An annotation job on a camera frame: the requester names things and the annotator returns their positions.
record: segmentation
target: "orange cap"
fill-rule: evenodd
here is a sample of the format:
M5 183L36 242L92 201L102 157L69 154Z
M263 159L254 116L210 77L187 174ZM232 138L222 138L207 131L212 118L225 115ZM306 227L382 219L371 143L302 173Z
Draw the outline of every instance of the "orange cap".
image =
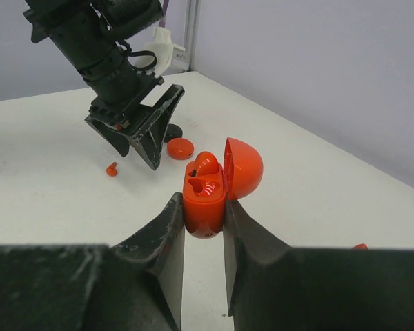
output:
M227 138L224 152L224 177L228 200L244 198L261 182L264 164L261 155L243 141Z

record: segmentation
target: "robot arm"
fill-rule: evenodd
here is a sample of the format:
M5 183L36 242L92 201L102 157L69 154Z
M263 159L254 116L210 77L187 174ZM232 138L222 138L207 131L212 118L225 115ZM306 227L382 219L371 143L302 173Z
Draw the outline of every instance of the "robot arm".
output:
M159 0L26 0L32 42L49 37L97 98L86 122L121 156L132 146L153 169L159 166L170 118L184 89L172 85L150 107L143 99L164 79L173 49L170 32L155 30L155 43L132 52L126 39L163 16ZM135 66L128 58L140 56Z

